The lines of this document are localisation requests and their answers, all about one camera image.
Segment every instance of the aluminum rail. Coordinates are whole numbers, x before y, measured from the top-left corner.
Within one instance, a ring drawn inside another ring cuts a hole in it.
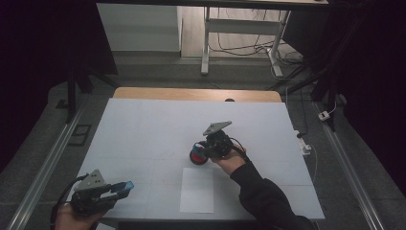
[[[11,219],[7,230],[22,230],[25,228],[28,220],[30,219],[31,214],[35,208],[36,203],[39,201],[42,192],[45,189],[45,186],[48,183],[54,168],[62,155],[65,147],[71,137],[76,124],[79,121],[79,118],[87,104],[88,96],[83,96],[79,100],[79,108],[75,116],[73,117],[70,124],[66,124],[59,136],[57,137],[54,145],[52,146],[50,152],[48,153],[47,158],[41,166],[38,174],[36,175],[33,183],[30,186],[30,189],[25,194],[23,200],[18,206],[17,211],[14,214],[14,217]]]
[[[309,12],[347,12],[359,10],[366,3],[300,3],[292,1],[263,1],[263,0],[96,0],[97,3],[158,5],[158,6],[186,6],[186,7],[213,7],[213,8],[240,8],[282,11],[309,11]]]
[[[316,103],[313,103],[317,113],[322,112],[322,110],[317,106]],[[379,218],[379,215],[376,212],[376,209],[373,206],[370,196],[365,191],[364,186],[362,185],[354,166],[352,165],[350,158],[348,157],[343,145],[337,134],[332,132],[327,123],[322,123],[325,130],[326,136],[329,142],[332,145],[332,148],[335,152],[335,155],[338,159],[338,162],[341,165],[341,168],[346,176],[347,181],[349,182],[352,192],[355,197],[358,199],[361,210],[364,213],[365,219],[372,230],[384,230],[385,227],[382,221]]]

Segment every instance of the black sleeve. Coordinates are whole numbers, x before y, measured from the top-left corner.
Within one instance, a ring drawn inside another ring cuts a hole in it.
[[[252,162],[236,169],[231,178],[241,187],[239,201],[259,224],[267,229],[303,229],[290,208],[283,191],[272,181],[263,179]]]

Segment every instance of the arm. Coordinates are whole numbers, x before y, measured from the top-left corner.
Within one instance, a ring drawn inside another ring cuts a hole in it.
[[[292,212],[283,191],[272,181],[263,179],[252,162],[231,151],[225,158],[212,159],[240,186],[239,201],[266,228],[303,229]]]

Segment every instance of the gray floor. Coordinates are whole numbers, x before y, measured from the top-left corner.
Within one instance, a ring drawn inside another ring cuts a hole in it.
[[[200,76],[199,60],[179,57],[116,57],[120,76],[115,81],[123,86],[223,88],[263,90],[275,83],[267,61],[212,60],[208,77]],[[283,67],[285,74],[293,67]],[[44,193],[36,205],[26,229],[47,229],[49,214],[58,195],[68,181],[77,176],[81,162],[96,132],[105,105],[114,93],[114,88],[103,81],[92,78],[95,89],[88,96],[88,103],[78,125],[90,125],[90,137],[83,146],[67,146]],[[294,84],[290,81],[284,88]],[[319,220],[320,229],[371,229],[365,221],[360,205],[352,193],[340,164],[330,145],[313,102],[309,99],[312,85],[297,91],[287,98],[288,111],[293,126],[301,132],[307,130],[305,141],[317,150],[317,174],[315,189],[326,219]],[[66,119],[66,109],[57,109],[59,100],[66,99],[66,83],[54,87],[49,94],[49,103],[33,131],[21,146],[11,163],[0,174],[0,228],[10,222],[23,199],[42,162],[61,132]],[[406,200],[392,179],[380,165],[368,146],[347,123],[342,114],[343,104],[336,109],[337,134],[341,138],[353,165],[382,218],[386,229],[405,229]],[[309,173],[316,170],[316,152],[305,158]]]

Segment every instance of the white paper sheet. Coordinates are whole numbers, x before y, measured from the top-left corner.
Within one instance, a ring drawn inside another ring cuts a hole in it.
[[[180,212],[213,213],[214,185],[213,169],[184,168]]]

